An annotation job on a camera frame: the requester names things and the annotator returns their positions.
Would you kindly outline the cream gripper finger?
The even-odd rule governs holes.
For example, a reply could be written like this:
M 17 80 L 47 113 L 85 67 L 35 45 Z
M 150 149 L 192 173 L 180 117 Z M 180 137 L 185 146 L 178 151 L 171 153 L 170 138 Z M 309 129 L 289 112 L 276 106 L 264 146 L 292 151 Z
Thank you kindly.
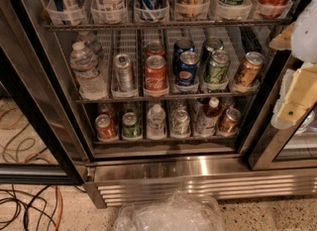
M 290 51 L 293 28 L 294 23 L 288 25 L 280 34 L 270 41 L 269 46 L 277 51 Z
M 279 130 L 294 126 L 317 102 L 317 64 L 287 69 L 282 78 L 270 124 Z

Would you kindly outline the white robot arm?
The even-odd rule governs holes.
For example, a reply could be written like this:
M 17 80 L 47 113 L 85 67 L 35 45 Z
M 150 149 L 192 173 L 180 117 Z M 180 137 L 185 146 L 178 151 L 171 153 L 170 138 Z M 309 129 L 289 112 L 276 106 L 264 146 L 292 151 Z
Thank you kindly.
M 273 108 L 270 124 L 283 130 L 294 126 L 317 102 L 317 0 L 312 0 L 269 46 L 289 50 L 303 62 L 301 68 L 286 71 Z

